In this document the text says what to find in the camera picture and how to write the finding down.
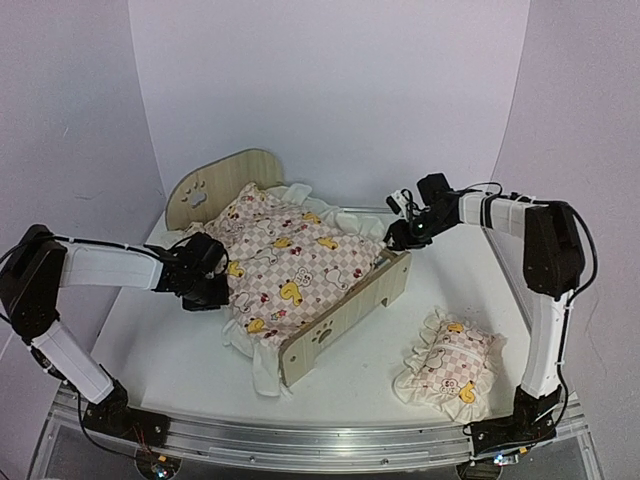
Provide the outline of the duck print ruffled pillow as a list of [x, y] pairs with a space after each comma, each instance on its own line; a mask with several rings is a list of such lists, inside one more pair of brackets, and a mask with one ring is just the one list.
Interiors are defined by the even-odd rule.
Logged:
[[392, 382], [405, 405], [428, 407], [468, 424], [491, 414], [490, 393], [502, 371], [507, 339], [435, 308]]

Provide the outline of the wooden pet bed frame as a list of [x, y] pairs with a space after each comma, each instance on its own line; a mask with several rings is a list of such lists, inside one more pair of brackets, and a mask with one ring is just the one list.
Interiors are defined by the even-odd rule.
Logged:
[[[248, 149], [227, 156], [190, 172], [173, 188], [165, 209], [167, 232], [217, 218], [249, 183], [262, 190], [299, 184], [285, 182], [280, 161], [267, 151]], [[380, 260], [362, 281], [286, 340], [278, 350], [281, 391], [306, 375], [319, 354], [363, 317], [395, 301], [405, 291], [410, 265], [408, 253], [395, 253], [384, 246]], [[225, 314], [226, 325], [230, 303]]]

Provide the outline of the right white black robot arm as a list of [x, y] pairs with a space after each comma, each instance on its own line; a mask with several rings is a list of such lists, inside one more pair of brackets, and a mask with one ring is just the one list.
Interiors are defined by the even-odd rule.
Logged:
[[570, 397], [563, 366], [573, 303], [594, 282], [581, 279], [584, 269], [598, 273], [591, 232], [565, 201], [491, 191], [487, 182], [455, 190], [442, 173], [427, 175], [417, 187], [420, 203], [408, 189], [386, 198], [398, 217], [384, 238], [392, 250], [425, 248], [458, 225], [505, 233], [523, 243], [522, 274], [535, 299], [527, 362], [512, 412], [466, 422], [472, 459], [514, 455], [553, 440]]

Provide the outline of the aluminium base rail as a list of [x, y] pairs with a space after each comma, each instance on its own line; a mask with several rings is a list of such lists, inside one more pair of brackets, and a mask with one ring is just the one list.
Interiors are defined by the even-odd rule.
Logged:
[[126, 440], [80, 426], [77, 396], [62, 387], [43, 427], [33, 473], [44, 472], [44, 464], [64, 429], [112, 449], [135, 448], [178, 460], [279, 472], [411, 472], [483, 460], [514, 468], [540, 458], [551, 462], [543, 470], [549, 478], [568, 478], [573, 473], [582, 473], [587, 479], [603, 476], [582, 406], [576, 399], [570, 401], [554, 438], [536, 444], [526, 453], [518, 447], [478, 453], [470, 431], [454, 423], [328, 428], [173, 415], [153, 432]]

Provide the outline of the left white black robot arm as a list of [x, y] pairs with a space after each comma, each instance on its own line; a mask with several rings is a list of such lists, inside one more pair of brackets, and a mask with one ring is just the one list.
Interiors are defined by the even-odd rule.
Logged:
[[63, 324], [59, 291], [81, 285], [136, 288], [171, 293], [187, 311], [212, 311], [229, 303], [229, 266], [222, 243], [205, 233], [165, 249], [68, 238], [34, 224], [1, 258], [1, 317], [44, 371], [76, 393], [81, 427], [160, 447], [168, 416], [130, 406], [125, 387]]

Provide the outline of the duck print ruffled bed cover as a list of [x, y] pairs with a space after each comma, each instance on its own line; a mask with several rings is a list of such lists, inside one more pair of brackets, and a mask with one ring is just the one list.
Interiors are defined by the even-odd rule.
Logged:
[[375, 216], [347, 213], [314, 199], [310, 187], [244, 186], [208, 222], [162, 237], [170, 245], [196, 232], [229, 255], [229, 321], [223, 341], [253, 360], [256, 392], [281, 392], [279, 347], [341, 300], [374, 268], [385, 246]]

